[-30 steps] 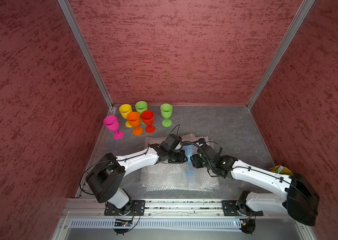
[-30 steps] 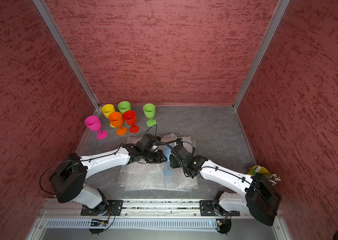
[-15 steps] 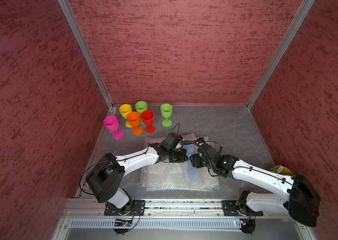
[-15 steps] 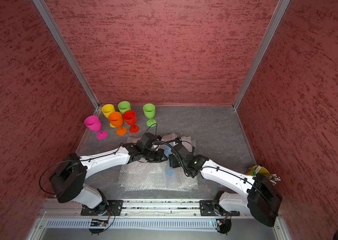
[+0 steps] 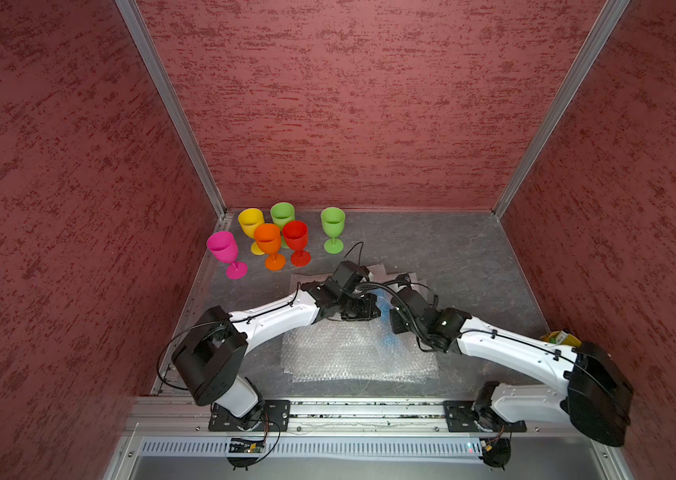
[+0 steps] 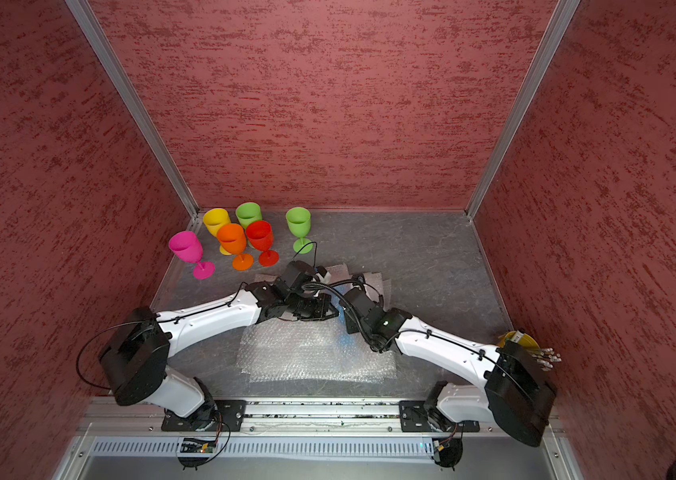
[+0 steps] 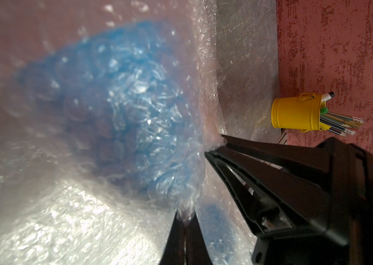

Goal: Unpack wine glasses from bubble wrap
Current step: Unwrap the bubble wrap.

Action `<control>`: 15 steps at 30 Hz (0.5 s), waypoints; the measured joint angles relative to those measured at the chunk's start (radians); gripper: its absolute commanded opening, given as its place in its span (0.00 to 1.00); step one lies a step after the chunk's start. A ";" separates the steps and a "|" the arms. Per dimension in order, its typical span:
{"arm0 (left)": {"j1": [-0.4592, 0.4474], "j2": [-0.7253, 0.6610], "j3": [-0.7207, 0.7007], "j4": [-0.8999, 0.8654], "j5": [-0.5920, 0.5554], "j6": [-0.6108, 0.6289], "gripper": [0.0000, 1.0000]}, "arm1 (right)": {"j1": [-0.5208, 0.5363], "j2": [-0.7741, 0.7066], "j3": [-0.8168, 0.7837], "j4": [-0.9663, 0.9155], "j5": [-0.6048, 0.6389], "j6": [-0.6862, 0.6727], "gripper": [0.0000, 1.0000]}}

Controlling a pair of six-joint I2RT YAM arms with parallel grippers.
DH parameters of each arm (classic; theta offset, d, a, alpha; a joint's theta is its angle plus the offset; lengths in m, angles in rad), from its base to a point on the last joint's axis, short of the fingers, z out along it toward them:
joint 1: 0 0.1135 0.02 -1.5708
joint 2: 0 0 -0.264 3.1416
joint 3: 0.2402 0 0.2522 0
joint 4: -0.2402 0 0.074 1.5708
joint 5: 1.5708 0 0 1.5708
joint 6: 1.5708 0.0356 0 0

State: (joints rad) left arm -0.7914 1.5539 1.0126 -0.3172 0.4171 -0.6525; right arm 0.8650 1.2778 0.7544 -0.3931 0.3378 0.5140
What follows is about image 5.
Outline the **orange glass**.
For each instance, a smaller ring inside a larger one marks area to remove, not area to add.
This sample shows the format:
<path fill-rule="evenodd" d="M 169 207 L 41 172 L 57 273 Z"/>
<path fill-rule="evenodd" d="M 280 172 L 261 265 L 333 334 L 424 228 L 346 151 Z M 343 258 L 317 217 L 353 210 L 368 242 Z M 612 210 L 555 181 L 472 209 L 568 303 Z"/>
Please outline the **orange glass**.
<path fill-rule="evenodd" d="M 263 223 L 258 226 L 254 232 L 256 245 L 267 256 L 265 267 L 270 271 L 279 271 L 285 264 L 286 259 L 280 253 L 281 232 L 277 225 L 273 223 Z"/>

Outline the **red glass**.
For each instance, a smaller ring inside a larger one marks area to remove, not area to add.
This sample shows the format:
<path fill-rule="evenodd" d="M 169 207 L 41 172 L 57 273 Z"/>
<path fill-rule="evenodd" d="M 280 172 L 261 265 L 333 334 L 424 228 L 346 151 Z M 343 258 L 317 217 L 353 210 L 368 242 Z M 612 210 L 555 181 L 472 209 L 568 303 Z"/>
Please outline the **red glass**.
<path fill-rule="evenodd" d="M 287 223 L 282 228 L 282 234 L 287 246 L 293 250 L 291 263 L 295 267 L 305 267 L 311 261 L 311 255 L 306 250 L 308 245 L 308 226 L 298 220 Z"/>

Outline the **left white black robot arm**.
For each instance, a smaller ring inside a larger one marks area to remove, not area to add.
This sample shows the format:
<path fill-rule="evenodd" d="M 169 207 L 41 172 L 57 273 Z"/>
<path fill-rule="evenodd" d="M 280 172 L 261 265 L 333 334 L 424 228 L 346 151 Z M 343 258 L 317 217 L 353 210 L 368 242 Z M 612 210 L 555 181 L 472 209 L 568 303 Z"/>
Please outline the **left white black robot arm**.
<path fill-rule="evenodd" d="M 215 306 L 195 325 L 170 340 L 169 354 L 183 384 L 198 406 L 217 405 L 238 424 L 252 430 L 264 422 L 265 401 L 239 375 L 246 354 L 291 330 L 335 315 L 341 321 L 369 321 L 380 316 L 377 296 L 358 290 L 371 272 L 352 261 L 341 262 L 323 281 L 300 284 L 295 291 L 260 307 L 228 313 Z"/>

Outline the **bright green wine glass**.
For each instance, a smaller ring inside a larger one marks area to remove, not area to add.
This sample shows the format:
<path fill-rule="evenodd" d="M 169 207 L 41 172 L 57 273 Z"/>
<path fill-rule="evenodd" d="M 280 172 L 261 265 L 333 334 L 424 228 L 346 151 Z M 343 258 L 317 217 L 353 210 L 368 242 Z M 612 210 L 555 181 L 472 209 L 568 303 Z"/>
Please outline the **bright green wine glass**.
<path fill-rule="evenodd" d="M 289 202 L 278 202 L 270 208 L 270 215 L 272 222 L 280 230 L 281 247 L 288 249 L 283 229 L 288 223 L 295 220 L 295 207 Z"/>

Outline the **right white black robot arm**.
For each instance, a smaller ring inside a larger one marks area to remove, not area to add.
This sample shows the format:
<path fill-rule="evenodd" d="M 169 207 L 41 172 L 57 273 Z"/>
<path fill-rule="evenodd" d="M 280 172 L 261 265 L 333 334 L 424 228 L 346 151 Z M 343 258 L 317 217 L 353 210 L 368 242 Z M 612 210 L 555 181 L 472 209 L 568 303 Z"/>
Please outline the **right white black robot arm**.
<path fill-rule="evenodd" d="M 591 342 L 558 345 L 491 325 L 455 308 L 438 309 L 411 287 L 391 295 L 392 324 L 435 352 L 457 349 L 534 379 L 532 385 L 486 383 L 472 403 L 487 431 L 523 422 L 568 423 L 586 437 L 621 447 L 633 387 L 609 354 Z"/>

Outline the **pink glass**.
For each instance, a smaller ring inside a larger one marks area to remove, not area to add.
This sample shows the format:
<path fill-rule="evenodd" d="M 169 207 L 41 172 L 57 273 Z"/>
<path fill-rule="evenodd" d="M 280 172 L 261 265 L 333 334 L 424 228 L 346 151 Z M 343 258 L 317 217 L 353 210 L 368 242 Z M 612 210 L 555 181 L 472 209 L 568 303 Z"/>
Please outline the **pink glass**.
<path fill-rule="evenodd" d="M 219 231 L 212 234 L 207 239 L 206 246 L 219 262 L 227 266 L 226 275 L 229 279 L 239 280 L 247 275 L 248 266 L 238 260 L 239 249 L 231 232 Z"/>

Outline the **blue glass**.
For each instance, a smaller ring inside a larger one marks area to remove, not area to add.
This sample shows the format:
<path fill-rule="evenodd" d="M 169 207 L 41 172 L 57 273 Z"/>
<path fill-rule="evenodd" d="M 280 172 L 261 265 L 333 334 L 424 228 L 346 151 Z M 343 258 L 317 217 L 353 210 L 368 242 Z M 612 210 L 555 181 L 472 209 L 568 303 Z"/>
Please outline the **blue glass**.
<path fill-rule="evenodd" d="M 392 330 L 391 309 L 392 297 L 384 289 L 375 289 L 373 293 L 377 295 L 377 306 L 381 311 L 379 323 L 379 352 L 388 357 L 407 357 L 414 353 L 415 345 L 410 345 L 411 335 L 409 333 L 395 334 Z"/>

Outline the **yellow glass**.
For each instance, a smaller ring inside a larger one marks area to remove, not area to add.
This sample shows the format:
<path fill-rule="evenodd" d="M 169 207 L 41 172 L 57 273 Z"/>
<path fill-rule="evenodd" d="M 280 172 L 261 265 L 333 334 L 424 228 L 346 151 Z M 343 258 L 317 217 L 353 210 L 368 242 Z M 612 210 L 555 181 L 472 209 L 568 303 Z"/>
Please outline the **yellow glass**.
<path fill-rule="evenodd" d="M 239 213 L 238 223 L 240 224 L 243 233 L 252 240 L 250 247 L 251 252 L 256 256 L 263 256 L 264 252 L 255 241 L 255 231 L 260 225 L 265 223 L 263 212 L 257 208 L 245 209 Z"/>

